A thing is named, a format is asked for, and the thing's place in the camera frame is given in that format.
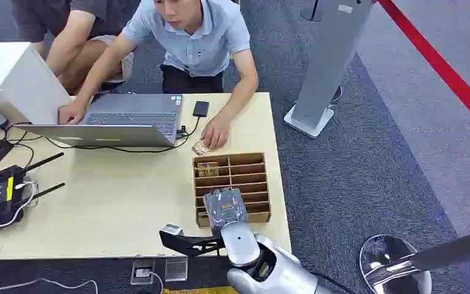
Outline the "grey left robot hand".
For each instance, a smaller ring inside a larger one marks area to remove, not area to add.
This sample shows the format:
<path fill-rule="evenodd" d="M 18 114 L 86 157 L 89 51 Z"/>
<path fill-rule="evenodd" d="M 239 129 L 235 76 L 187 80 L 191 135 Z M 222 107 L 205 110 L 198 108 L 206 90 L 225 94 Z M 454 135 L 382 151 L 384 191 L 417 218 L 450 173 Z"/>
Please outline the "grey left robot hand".
<path fill-rule="evenodd" d="M 221 188 L 203 196 L 212 234 L 220 236 L 222 227 L 232 222 L 248 222 L 248 213 L 238 188 Z"/>

